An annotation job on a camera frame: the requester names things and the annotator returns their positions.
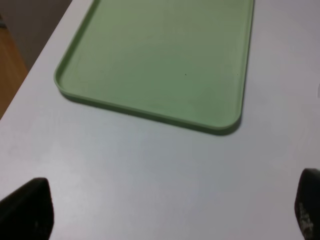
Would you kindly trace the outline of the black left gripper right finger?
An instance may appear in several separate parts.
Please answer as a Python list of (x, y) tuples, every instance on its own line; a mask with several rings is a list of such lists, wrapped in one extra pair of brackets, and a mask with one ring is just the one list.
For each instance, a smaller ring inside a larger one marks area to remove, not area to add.
[(295, 217), (305, 240), (320, 238), (320, 171), (302, 171), (294, 202)]

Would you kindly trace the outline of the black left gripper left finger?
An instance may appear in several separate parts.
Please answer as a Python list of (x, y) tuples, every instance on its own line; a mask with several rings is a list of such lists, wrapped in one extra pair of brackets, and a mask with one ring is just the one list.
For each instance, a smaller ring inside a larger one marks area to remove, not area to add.
[(2, 240), (48, 240), (54, 226), (49, 181), (33, 178), (0, 201)]

